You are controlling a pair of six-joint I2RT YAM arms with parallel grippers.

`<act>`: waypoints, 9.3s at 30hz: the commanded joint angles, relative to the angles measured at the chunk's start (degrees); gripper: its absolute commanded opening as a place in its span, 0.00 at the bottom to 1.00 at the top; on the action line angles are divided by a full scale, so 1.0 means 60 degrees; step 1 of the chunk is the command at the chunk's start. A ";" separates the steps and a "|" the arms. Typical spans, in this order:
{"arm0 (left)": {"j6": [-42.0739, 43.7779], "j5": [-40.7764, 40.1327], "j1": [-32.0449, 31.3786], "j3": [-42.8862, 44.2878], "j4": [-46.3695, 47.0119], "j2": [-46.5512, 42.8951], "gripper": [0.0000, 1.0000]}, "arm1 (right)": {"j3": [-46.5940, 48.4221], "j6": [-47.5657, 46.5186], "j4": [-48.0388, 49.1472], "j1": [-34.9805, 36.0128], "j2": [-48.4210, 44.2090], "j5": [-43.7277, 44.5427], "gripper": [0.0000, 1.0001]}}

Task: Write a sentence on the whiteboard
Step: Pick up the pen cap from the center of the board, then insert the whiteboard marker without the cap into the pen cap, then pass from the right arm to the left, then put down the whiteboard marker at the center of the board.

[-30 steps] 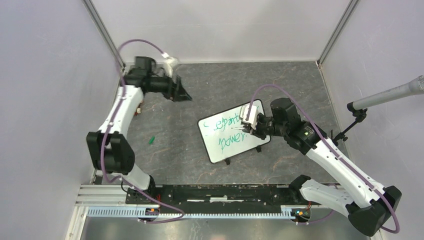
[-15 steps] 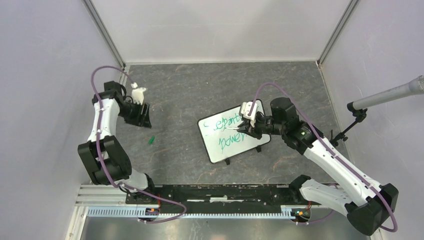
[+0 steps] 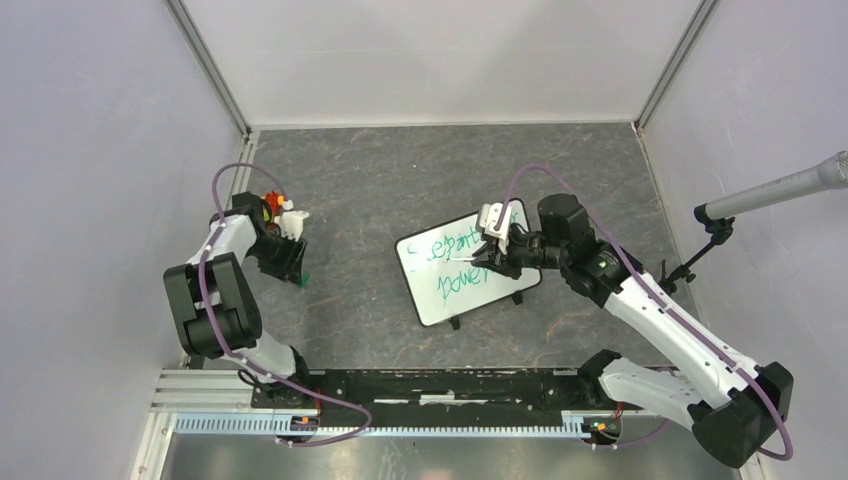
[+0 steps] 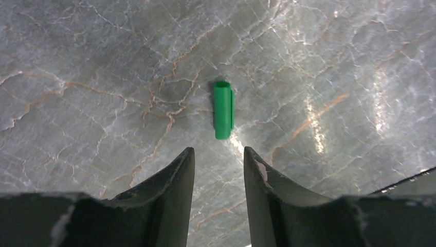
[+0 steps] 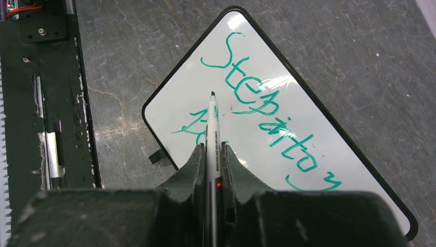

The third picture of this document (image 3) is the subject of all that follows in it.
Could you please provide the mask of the small whiteboard with stand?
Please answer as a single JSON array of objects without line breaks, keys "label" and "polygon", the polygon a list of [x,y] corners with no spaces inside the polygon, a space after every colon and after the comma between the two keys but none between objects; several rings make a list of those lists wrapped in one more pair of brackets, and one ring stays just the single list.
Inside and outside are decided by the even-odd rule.
[{"label": "small whiteboard with stand", "polygon": [[501,299],[520,304],[522,293],[541,283],[542,273],[534,269],[511,279],[471,263],[445,261],[451,256],[471,256],[484,245],[477,217],[478,212],[471,212],[395,242],[395,255],[421,326],[456,324],[461,315]]}]

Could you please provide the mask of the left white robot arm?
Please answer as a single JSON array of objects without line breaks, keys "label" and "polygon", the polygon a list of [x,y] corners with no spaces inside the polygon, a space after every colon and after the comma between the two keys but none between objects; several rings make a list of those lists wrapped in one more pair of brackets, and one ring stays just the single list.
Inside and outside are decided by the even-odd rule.
[{"label": "left white robot arm", "polygon": [[266,333],[258,303],[242,265],[255,259],[259,271],[302,286],[311,215],[272,192],[235,196],[231,209],[214,214],[203,245],[185,263],[167,269],[163,283],[178,339],[190,356],[225,358],[241,365],[290,407],[314,394],[303,357]]}]

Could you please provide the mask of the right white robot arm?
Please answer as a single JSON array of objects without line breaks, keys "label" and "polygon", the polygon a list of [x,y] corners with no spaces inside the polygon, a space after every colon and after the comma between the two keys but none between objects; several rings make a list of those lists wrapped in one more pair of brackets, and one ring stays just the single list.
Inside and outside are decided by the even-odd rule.
[{"label": "right white robot arm", "polygon": [[571,290],[633,328],[680,372],[642,367],[602,350],[578,370],[577,392],[591,408],[610,401],[647,409],[689,430],[715,460],[732,467],[768,452],[773,435],[794,450],[786,427],[794,377],[782,364],[760,364],[722,341],[665,293],[638,261],[611,239],[600,239],[571,194],[537,205],[540,229],[511,219],[505,203],[485,204],[477,216],[482,247],[475,267],[517,280],[530,269],[557,271]]}]

